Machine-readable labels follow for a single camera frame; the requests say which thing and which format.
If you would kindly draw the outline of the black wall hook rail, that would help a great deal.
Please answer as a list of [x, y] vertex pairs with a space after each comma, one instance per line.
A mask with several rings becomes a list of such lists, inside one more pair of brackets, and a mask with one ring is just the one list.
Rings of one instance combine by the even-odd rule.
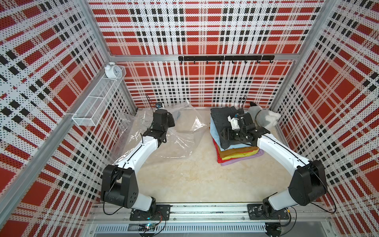
[[179, 56], [178, 60], [180, 62], [198, 62], [198, 61], [273, 61], [275, 59], [274, 55], [225, 55], [225, 56]]

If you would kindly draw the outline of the brown trousers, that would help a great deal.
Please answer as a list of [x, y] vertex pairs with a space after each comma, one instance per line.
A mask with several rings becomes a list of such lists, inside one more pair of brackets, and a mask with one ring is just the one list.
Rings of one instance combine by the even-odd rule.
[[243, 148], [235, 148], [235, 149], [228, 149], [221, 151], [221, 148], [218, 148], [219, 154], [221, 158], [229, 157], [234, 154], [240, 154], [240, 153], [249, 153], [253, 151], [258, 151], [258, 147], [253, 147], [253, 146], [248, 146], [248, 147], [243, 147]]

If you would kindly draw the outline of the lime green trousers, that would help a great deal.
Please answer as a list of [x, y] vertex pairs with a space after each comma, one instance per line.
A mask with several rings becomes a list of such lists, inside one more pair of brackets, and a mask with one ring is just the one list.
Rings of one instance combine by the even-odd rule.
[[226, 156], [224, 158], [220, 158], [222, 161], [230, 160], [230, 159], [238, 159], [238, 158], [243, 158], [243, 157], [248, 157], [257, 154], [259, 149], [253, 150], [250, 152], [245, 152], [245, 153], [235, 153], [230, 156]]

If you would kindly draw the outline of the light blue garment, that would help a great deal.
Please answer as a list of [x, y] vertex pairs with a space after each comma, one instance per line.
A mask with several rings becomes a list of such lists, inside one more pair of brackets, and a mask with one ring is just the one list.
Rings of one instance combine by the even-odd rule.
[[223, 149], [221, 147], [220, 136], [216, 130], [216, 126], [215, 126], [215, 123], [214, 123], [212, 117], [210, 117], [210, 134], [211, 134], [212, 138], [215, 140], [215, 142], [217, 143], [217, 145], [219, 146], [221, 151], [249, 147], [249, 145], [236, 144], [236, 145], [230, 145], [228, 148]]

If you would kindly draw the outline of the red trousers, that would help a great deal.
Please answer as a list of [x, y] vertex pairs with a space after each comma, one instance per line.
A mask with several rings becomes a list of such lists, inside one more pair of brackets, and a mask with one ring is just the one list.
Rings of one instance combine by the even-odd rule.
[[217, 162], [219, 164], [222, 164], [222, 163], [225, 163], [226, 161], [230, 160], [231, 159], [230, 157], [227, 157], [226, 160], [223, 160], [223, 158], [221, 157], [221, 151], [220, 151], [219, 146], [217, 145], [217, 143], [216, 143], [216, 141], [214, 139], [212, 139], [212, 141], [213, 141], [213, 144], [215, 146], [216, 153], [217, 153]]

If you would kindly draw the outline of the grey white plush toy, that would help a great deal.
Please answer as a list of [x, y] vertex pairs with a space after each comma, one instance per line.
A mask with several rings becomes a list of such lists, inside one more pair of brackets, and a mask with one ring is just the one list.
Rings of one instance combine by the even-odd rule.
[[256, 127], [264, 127], [267, 130], [271, 130], [277, 124], [281, 118], [280, 113], [273, 112], [271, 110], [263, 109], [254, 102], [250, 102], [248, 113], [251, 115]]

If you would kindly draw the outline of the clear plastic vacuum bag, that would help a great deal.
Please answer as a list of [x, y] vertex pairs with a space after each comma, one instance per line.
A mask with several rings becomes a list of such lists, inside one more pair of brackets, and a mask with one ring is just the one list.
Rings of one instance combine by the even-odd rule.
[[[173, 115], [175, 126], [168, 129], [167, 142], [160, 145], [149, 159], [189, 158], [208, 129], [207, 122], [188, 100], [168, 106], [166, 110]], [[142, 109], [135, 116], [126, 115], [120, 127], [123, 131], [120, 132], [120, 138], [110, 153], [111, 161], [115, 163], [129, 155], [134, 147], [142, 141], [141, 134], [152, 122], [153, 111], [151, 108]]]

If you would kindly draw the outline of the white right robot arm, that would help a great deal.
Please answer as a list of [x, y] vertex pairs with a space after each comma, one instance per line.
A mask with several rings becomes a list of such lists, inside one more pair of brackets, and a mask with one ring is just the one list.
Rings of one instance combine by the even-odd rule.
[[277, 140], [264, 127], [256, 127], [249, 113], [224, 117], [215, 126], [222, 148], [244, 144], [257, 147], [278, 161], [291, 175], [287, 189], [275, 193], [262, 202], [257, 216], [271, 218], [294, 205], [306, 206], [327, 194], [325, 168], [321, 161], [310, 161]]

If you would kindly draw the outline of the purple trousers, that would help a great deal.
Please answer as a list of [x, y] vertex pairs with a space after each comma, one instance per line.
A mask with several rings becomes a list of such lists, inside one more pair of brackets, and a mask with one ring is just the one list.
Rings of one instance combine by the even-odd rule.
[[243, 156], [243, 157], [240, 157], [240, 158], [233, 158], [233, 159], [229, 159], [229, 160], [225, 160], [225, 161], [222, 161], [221, 162], [221, 166], [228, 166], [228, 165], [231, 165], [231, 164], [234, 164], [236, 162], [240, 162], [240, 161], [244, 161], [244, 160], [250, 160], [250, 159], [254, 159], [254, 158], [257, 158], [257, 157], [260, 157], [262, 155], [264, 155], [265, 152], [261, 149], [258, 149], [256, 151], [253, 151], [253, 152], [249, 152], [246, 156]]

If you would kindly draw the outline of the white alarm clock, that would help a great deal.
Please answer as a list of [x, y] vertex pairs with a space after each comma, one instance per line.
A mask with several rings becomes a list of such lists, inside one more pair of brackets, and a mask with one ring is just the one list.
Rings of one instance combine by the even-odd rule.
[[114, 62], [109, 62], [105, 66], [105, 75], [108, 79], [119, 79], [122, 76], [122, 69]]

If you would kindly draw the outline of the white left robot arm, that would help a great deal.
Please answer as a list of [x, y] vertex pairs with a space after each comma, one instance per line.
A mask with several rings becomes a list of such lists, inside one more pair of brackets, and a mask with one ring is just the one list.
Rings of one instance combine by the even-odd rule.
[[139, 192], [137, 173], [148, 157], [162, 143], [167, 142], [169, 128], [175, 126], [173, 115], [165, 109], [156, 109], [151, 126], [142, 134], [141, 141], [124, 158], [103, 171], [101, 201], [119, 208], [135, 209], [149, 219], [157, 213], [156, 199]]

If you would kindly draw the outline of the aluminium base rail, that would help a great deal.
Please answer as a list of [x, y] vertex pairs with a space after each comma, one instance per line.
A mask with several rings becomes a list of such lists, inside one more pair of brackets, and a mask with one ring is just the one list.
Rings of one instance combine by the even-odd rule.
[[97, 204], [84, 237], [336, 237], [331, 216], [313, 205], [272, 217], [257, 202], [163, 203], [152, 219], [133, 209]]

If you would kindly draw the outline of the dark grey trousers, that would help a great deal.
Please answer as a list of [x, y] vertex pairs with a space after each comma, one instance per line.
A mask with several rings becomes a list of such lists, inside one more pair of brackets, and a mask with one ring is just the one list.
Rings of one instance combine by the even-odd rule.
[[223, 150], [232, 146], [256, 146], [254, 136], [255, 124], [249, 113], [236, 107], [211, 109], [211, 118], [218, 135], [219, 147]]

